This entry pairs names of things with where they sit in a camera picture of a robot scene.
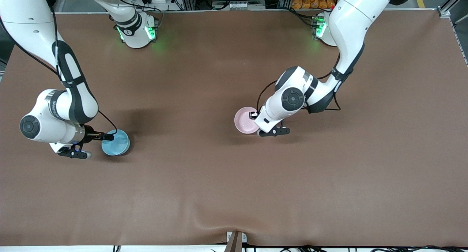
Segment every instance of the metal bracket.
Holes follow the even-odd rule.
[[[439,13],[439,17],[441,19],[449,19],[450,18],[450,11],[443,12],[440,6],[437,7],[437,12]]]
[[[287,127],[273,127],[269,132],[264,132],[263,130],[258,130],[257,134],[260,137],[276,137],[279,135],[288,135],[291,132],[291,130]]]
[[[239,232],[241,235],[242,235],[242,242],[245,242],[247,243],[247,235],[242,233],[242,232]],[[227,235],[226,235],[226,242],[229,242],[229,239],[231,239],[231,236],[232,236],[232,232],[228,232]]]
[[[242,243],[247,242],[247,236],[241,232],[228,232],[227,245],[224,252],[242,252]]]

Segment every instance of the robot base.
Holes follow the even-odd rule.
[[[126,35],[125,30],[121,32],[118,27],[116,28],[119,31],[122,42],[125,42],[129,47],[134,49],[143,48],[150,42],[156,42],[159,26],[159,20],[155,17],[145,12],[138,13],[142,17],[142,24],[134,35]]]
[[[329,12],[322,12],[317,15],[317,18],[314,19],[314,25],[318,25],[318,27],[312,29],[312,37],[314,39],[321,40],[326,45],[336,46],[335,41],[331,37],[330,28],[327,24],[329,16]]]

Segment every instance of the table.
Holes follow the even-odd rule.
[[[132,50],[107,15],[58,15],[100,109],[130,152],[58,157],[20,134],[56,77],[14,49],[0,84],[0,245],[468,246],[468,78],[450,21],[384,11],[340,88],[340,112],[239,133],[236,111],[286,68],[338,51],[287,12],[167,14]],[[264,99],[272,94],[268,90]],[[102,117],[90,125],[112,127]]]

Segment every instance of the metal frame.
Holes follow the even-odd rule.
[[[441,18],[448,18],[450,16],[450,9],[452,9],[461,0],[447,0],[442,6],[437,8]]]
[[[465,16],[463,16],[463,17],[461,17],[460,19],[458,19],[456,22],[453,23],[453,25],[457,25],[457,24],[458,24],[459,22],[461,22],[462,20],[465,20],[466,17],[468,17],[468,14],[465,15]]]

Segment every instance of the green led light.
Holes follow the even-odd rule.
[[[151,27],[146,27],[145,26],[145,31],[147,32],[147,35],[149,37],[150,40],[154,39],[155,38],[155,33],[154,33],[154,29],[151,28]]]
[[[118,31],[118,33],[119,33],[119,35],[120,35],[120,39],[122,39],[122,41],[123,41],[123,40],[124,40],[124,37],[122,36],[122,32],[120,31],[120,28],[119,28],[119,27],[117,27],[117,31]]]
[[[317,28],[317,37],[322,37],[323,33],[325,32],[325,28],[327,27],[326,22],[322,22],[322,24]]]

